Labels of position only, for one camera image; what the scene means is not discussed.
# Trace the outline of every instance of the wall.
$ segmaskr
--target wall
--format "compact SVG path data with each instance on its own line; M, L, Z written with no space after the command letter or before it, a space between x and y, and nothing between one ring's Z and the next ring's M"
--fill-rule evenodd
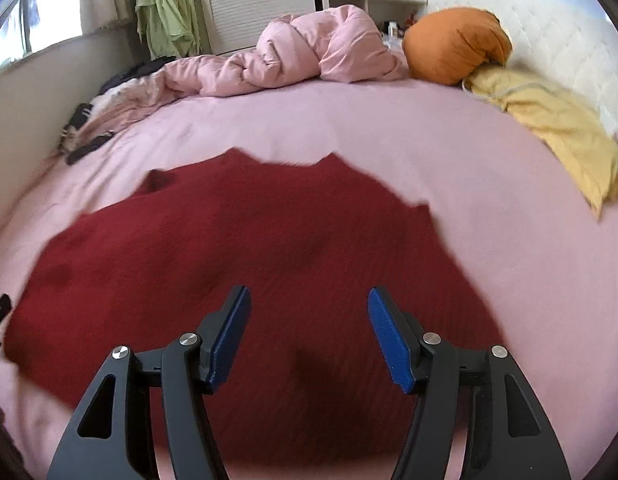
M0 224L54 152L76 105L142 55L133 28L115 28L52 45L0 72Z

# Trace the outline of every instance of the window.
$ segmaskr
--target window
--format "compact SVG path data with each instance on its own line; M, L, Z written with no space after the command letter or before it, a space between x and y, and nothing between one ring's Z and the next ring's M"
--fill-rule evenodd
M19 0L0 28L0 68L82 33L80 0Z

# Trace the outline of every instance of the black clothes pile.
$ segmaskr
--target black clothes pile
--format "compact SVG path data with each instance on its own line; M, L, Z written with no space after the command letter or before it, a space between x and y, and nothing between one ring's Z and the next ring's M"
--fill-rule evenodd
M102 85L102 87L100 87L98 95L103 95L107 90L116 88L116 86L126 83L132 79L157 72L164 65L175 60L175 56L163 56L157 57L156 59L148 62L139 63L129 70L120 72L109 79L104 85ZM68 166L73 166L81 158L83 158L83 156L88 155L91 152L95 152L103 144L111 140L115 135L114 132L105 132L102 135L94 137L83 146L76 146L78 142L78 130L80 130L80 128L82 128L89 120L92 113L92 108L94 108L93 105L89 103L80 103L76 107L76 110L71 116L69 122L63 127L58 151L64 155L67 155L65 162L67 162Z

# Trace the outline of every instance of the pink comforter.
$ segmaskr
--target pink comforter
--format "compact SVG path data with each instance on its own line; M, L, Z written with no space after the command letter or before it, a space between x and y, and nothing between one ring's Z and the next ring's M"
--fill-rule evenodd
M281 88L320 76L327 81L394 81L406 65L384 46L375 23L346 5L270 22L254 49L231 57L179 59L132 79L92 102L80 142L105 131L119 132L158 108L190 95L228 97Z

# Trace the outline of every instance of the pink bedsheet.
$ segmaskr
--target pink bedsheet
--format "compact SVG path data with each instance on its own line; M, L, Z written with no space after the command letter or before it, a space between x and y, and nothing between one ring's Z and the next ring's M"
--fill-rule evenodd
M337 152L406 202L428 202L551 418L574 480L585 476L618 430L618 204L598 224L537 139L455 89L312 80L163 107L76 166L57 163L20 201L0 237L0 293L17 300L49 238L128 196L148 170L232 146L298 164ZM44 478L69 411L1 355L0 406L27 467ZM461 460L455 446L448 479ZM380 480L394 465L390 456L320 471L228 469L241 479Z

